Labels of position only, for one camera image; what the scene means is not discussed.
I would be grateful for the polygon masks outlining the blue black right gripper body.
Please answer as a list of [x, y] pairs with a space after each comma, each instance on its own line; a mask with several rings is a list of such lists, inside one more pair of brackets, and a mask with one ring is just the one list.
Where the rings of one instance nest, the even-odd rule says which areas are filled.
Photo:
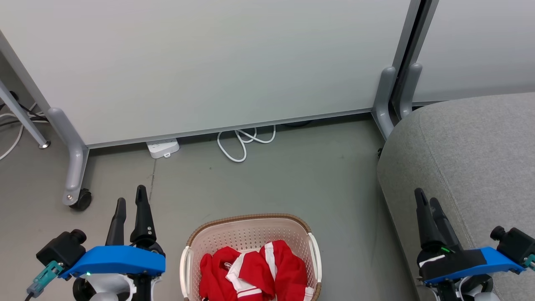
[[519, 274], [527, 270], [492, 247], [449, 252], [428, 259], [419, 265], [423, 282], [432, 285], [476, 275], [490, 275], [498, 272]]

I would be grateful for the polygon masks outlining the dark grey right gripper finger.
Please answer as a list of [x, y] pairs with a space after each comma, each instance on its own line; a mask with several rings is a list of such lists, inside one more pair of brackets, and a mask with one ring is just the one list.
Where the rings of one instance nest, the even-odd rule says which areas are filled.
[[449, 219], [444, 213], [443, 208], [440, 206], [439, 200], [437, 198], [431, 198], [430, 206], [434, 223], [443, 237], [445, 246], [452, 251], [461, 251], [462, 246], [460, 245], [459, 239], [457, 238]]
[[426, 252], [436, 252], [438, 249], [438, 229], [431, 213], [431, 207], [423, 189], [414, 190], [417, 204], [416, 216], [420, 235], [420, 247]]

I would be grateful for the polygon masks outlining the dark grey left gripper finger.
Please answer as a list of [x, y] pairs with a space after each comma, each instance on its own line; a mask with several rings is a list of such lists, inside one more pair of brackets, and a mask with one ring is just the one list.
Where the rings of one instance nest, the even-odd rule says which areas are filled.
[[126, 200], [119, 198], [107, 233], [105, 246], [124, 245], [124, 223], [126, 221]]
[[130, 242], [138, 248], [150, 248], [156, 243], [157, 237], [147, 189], [144, 185], [137, 186], [135, 204], [135, 225], [130, 234]]

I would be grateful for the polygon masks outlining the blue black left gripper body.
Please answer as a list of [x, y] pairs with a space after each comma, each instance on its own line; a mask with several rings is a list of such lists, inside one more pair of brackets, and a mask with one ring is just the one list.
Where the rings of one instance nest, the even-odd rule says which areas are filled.
[[87, 251], [59, 278], [92, 274], [143, 274], [158, 276], [166, 272], [166, 258], [155, 252], [127, 245], [96, 246]]

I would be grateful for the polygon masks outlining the red and white garment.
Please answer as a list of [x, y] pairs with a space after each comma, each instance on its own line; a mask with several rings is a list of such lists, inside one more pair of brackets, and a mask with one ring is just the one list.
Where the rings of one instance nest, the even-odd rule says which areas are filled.
[[313, 301], [305, 262], [282, 240], [258, 251], [224, 247], [199, 264], [202, 301]]

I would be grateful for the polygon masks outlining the grey fabric sofa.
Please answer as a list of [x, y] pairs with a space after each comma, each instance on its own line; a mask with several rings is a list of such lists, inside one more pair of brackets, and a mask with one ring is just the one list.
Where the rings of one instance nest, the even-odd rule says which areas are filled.
[[535, 93], [449, 100], [403, 118], [377, 175], [409, 282], [420, 252], [414, 190], [437, 198], [463, 248], [495, 247], [496, 226], [535, 238]]

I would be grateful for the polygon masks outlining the white power strip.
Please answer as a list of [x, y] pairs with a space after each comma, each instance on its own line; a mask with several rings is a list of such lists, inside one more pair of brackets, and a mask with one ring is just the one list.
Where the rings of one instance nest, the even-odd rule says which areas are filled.
[[176, 138], [162, 139], [146, 142], [150, 156], [154, 159], [169, 158], [180, 149]]

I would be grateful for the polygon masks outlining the beige laundry basket brown rim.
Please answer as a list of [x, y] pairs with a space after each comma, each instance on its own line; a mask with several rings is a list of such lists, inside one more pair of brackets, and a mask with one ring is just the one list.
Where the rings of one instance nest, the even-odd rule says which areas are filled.
[[258, 251], [276, 240], [287, 242], [292, 252], [306, 266], [308, 285], [313, 288], [311, 301], [321, 293], [322, 263], [320, 249], [309, 225], [292, 214], [252, 214], [208, 222], [190, 235], [180, 258], [181, 301], [201, 301], [199, 264], [203, 255], [223, 247], [240, 252]]

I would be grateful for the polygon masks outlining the grey metal table leg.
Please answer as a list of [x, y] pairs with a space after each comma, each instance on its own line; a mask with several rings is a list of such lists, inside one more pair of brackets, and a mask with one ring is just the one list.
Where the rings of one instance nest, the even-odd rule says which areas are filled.
[[25, 112], [25, 110], [23, 110], [9, 90], [5, 87], [5, 84], [2, 82], [2, 80], [0, 80], [0, 99], [2, 99], [2, 101], [13, 112], [16, 118], [21, 122], [22, 126], [35, 139], [39, 145], [39, 149], [45, 149], [50, 146], [50, 141], [46, 140], [40, 133], [40, 131], [34, 125], [34, 122], [31, 121], [29, 115]]

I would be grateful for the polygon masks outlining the wide white partition panel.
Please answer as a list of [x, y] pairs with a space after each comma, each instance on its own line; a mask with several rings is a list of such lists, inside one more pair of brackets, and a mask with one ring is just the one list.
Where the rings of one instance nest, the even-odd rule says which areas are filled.
[[89, 147], [370, 111], [413, 0], [0, 0], [0, 41]]

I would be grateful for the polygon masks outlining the narrow white partition panel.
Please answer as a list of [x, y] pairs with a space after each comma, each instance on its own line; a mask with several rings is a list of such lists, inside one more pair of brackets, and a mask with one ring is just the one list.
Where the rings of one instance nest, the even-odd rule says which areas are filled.
[[413, 102], [535, 92], [535, 0], [439, 0]]

